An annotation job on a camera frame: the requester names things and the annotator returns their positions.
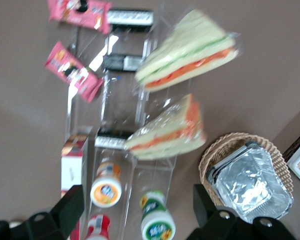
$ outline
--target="clear acrylic stand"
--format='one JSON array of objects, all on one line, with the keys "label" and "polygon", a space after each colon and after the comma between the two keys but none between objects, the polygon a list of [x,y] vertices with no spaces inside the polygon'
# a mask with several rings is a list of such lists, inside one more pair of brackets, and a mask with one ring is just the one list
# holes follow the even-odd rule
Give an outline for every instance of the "clear acrylic stand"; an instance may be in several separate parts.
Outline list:
[{"label": "clear acrylic stand", "polygon": [[[104,85],[92,103],[86,103],[69,88],[67,136],[87,134],[95,136],[99,127],[135,131],[153,120],[161,112],[191,92],[191,80],[149,94],[138,85],[131,72],[102,69],[103,56],[115,53],[146,57],[163,41],[173,28],[174,20],[159,11],[154,29],[149,33],[112,32],[108,36],[85,28],[73,29],[70,50],[99,77]],[[111,240],[141,240],[142,210],[139,202],[144,193],[161,191],[168,198],[177,157],[155,161],[139,161],[124,150],[95,147],[92,169],[88,169],[86,215],[81,218],[81,239],[87,234],[87,224],[96,214],[110,218]],[[95,206],[90,200],[91,185],[101,163],[114,162],[121,168],[122,195],[110,208]]]}]

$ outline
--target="gray table surface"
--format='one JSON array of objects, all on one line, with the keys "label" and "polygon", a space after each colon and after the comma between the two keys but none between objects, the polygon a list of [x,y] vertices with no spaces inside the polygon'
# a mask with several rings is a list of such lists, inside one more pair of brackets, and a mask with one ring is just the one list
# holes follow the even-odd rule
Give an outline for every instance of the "gray table surface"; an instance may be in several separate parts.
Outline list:
[{"label": "gray table surface", "polygon": [[[160,2],[115,0],[113,6],[155,9]],[[176,164],[168,208],[178,240],[198,225],[192,186],[200,182],[199,159],[211,142],[248,132],[284,152],[300,135],[300,0],[188,2],[241,33],[244,54],[193,80],[208,140]],[[8,221],[60,199],[68,88],[43,65],[58,40],[71,42],[71,26],[48,17],[44,0],[0,0],[0,219]],[[291,175],[295,203],[282,222],[300,240],[300,181]]]}]

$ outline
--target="wicker basket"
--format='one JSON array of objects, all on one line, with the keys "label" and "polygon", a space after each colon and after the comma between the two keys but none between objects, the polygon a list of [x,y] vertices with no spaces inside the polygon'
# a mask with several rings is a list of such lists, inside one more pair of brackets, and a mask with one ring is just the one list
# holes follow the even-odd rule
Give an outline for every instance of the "wicker basket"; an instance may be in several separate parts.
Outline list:
[{"label": "wicker basket", "polygon": [[293,184],[290,176],[290,171],[288,170],[288,166],[284,158],[282,157],[282,154],[276,148],[276,146],[274,146],[274,144],[269,140],[257,135],[234,132],[219,138],[215,143],[213,143],[204,152],[199,164],[201,183],[204,185],[211,200],[216,206],[223,206],[223,203],[213,190],[212,186],[207,181],[206,172],[210,167],[214,166],[216,163],[229,156],[231,153],[242,147],[248,141],[255,141],[259,143],[265,150],[270,153],[276,174],[280,177],[284,186],[292,195]]}]

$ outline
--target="salmon filling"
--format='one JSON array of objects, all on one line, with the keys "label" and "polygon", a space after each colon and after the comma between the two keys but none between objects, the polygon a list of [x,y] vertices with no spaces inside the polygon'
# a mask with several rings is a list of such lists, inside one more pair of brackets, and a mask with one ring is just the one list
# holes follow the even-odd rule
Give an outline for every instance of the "salmon filling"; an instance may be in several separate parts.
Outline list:
[{"label": "salmon filling", "polygon": [[197,124],[199,121],[199,104],[197,102],[192,102],[187,113],[186,113],[186,122],[187,122],[187,127],[184,129],[176,130],[172,133],[160,136],[160,137],[154,137],[153,140],[144,143],[144,144],[138,144],[136,146],[133,146],[130,148],[131,151],[133,150],[138,150],[138,149],[147,149],[150,148],[154,145],[175,140],[183,136],[193,136],[195,131],[197,130]]},{"label": "salmon filling", "polygon": [[182,66],[179,69],[172,72],[171,74],[169,74],[168,76],[165,76],[159,80],[156,80],[156,81],[146,84],[145,87],[153,88],[153,87],[157,87],[157,86],[169,83],[172,80],[174,80],[188,72],[191,72],[192,70],[195,70],[196,68],[202,67],[203,65],[211,62],[212,60],[225,58],[226,56],[228,56],[228,54],[230,53],[231,50],[232,50],[232,48],[230,47],[225,50],[219,51],[215,54],[212,54],[210,56],[207,56],[205,58],[202,58],[199,61],[195,61],[195,62],[189,63],[185,66]]}]

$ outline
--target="bottle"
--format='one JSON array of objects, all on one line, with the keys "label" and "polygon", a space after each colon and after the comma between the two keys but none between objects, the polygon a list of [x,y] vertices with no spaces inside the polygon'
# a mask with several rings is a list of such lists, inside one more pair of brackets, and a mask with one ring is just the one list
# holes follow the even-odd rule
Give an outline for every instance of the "bottle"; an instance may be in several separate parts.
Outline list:
[{"label": "bottle", "polygon": [[90,198],[94,205],[109,208],[115,205],[122,194],[120,167],[112,162],[102,163],[96,171]]},{"label": "bottle", "polygon": [[106,215],[98,214],[88,222],[86,240],[109,240],[110,219]]},{"label": "bottle", "polygon": [[174,219],[166,208],[160,191],[149,191],[140,200],[142,208],[141,232],[143,240],[171,240],[176,233]]}]

